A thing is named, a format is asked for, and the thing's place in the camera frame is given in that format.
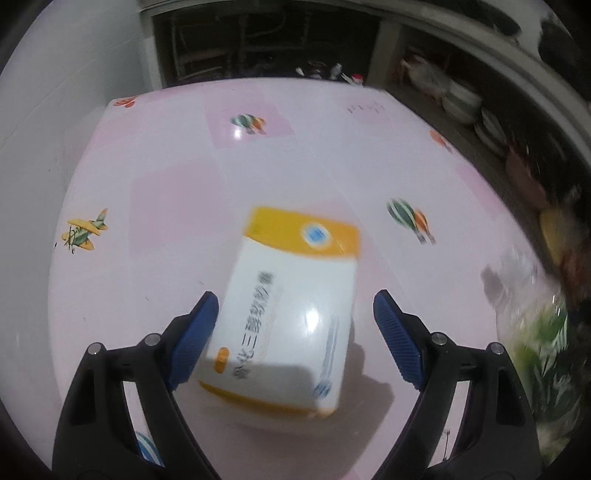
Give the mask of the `black clay pot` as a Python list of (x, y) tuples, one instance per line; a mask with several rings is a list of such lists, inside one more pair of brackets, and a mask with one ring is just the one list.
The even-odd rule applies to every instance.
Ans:
[(322, 61), (308, 60), (304, 66), (295, 68), (295, 73), (305, 78), (336, 81), (342, 78), (342, 64), (337, 63), (329, 67)]

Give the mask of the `green plastic bottle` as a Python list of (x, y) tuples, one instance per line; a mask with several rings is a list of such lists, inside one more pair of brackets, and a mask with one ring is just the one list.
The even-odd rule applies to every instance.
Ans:
[(496, 307), (496, 328), (532, 410), (543, 463), (549, 465), (581, 418), (565, 302), (556, 296), (522, 304), (504, 300)]

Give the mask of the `white plastic bag on shelf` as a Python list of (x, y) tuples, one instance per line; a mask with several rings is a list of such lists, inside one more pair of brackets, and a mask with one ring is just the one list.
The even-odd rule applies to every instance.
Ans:
[(437, 66), (419, 57), (413, 61), (401, 62), (411, 84), (421, 93), (434, 99), (441, 99), (451, 85), (451, 79)]

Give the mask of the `pink plastic basin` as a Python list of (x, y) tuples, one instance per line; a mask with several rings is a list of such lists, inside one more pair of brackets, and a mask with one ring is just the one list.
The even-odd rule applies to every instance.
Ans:
[(546, 191), (532, 176), (528, 164), (513, 148), (510, 148), (505, 161), (505, 171), (523, 200), (533, 209), (540, 211), (550, 207)]

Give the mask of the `yellow white medicine box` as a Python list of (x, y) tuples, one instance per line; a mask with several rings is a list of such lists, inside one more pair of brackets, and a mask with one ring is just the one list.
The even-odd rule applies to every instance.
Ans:
[(359, 256), (354, 225), (253, 209), (197, 363), (200, 386), (247, 407), (332, 415), (341, 398)]

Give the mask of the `concrete kitchen counter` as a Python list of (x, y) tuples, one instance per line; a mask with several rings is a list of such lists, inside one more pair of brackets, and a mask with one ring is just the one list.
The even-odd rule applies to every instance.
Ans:
[(276, 76), (311, 60), (342, 61), (384, 88), (411, 40), (437, 40), (494, 71), (590, 164), (590, 111), (581, 96), (515, 41), (449, 9), (420, 1), (140, 1), (137, 8), (154, 88), (200, 78), (207, 61), (223, 75), (247, 76), (267, 59)]

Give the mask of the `yellow plastic bag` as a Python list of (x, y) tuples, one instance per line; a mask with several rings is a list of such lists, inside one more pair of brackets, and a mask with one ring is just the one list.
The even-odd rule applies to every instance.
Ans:
[(551, 207), (539, 214), (539, 225), (552, 262), (560, 266), (564, 257), (585, 237), (581, 226), (568, 208)]

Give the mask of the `stack of white bowls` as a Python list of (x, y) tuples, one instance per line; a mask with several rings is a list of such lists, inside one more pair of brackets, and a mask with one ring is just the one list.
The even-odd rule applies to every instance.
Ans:
[(450, 81), (449, 90), (442, 97), (446, 114), (462, 125), (477, 121), (482, 102), (482, 97), (471, 85), (455, 80)]

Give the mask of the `yellow cooking oil bottle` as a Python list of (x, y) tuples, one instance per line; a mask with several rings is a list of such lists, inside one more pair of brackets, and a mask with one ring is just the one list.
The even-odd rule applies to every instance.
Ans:
[(346, 73), (341, 74), (342, 80), (346, 81), (351, 85), (356, 86), (363, 86), (363, 76), (359, 74), (353, 74), (352, 76), (346, 75)]

